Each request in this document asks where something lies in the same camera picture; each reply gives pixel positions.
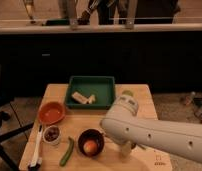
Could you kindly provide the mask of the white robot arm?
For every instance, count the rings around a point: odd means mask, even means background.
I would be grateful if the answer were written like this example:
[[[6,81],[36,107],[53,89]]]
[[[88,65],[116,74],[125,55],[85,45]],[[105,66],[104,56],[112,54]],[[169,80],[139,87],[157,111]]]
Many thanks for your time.
[[[127,142],[141,144],[202,163],[201,124],[140,118],[138,110],[138,102],[131,95],[122,94],[100,126],[119,146]]]

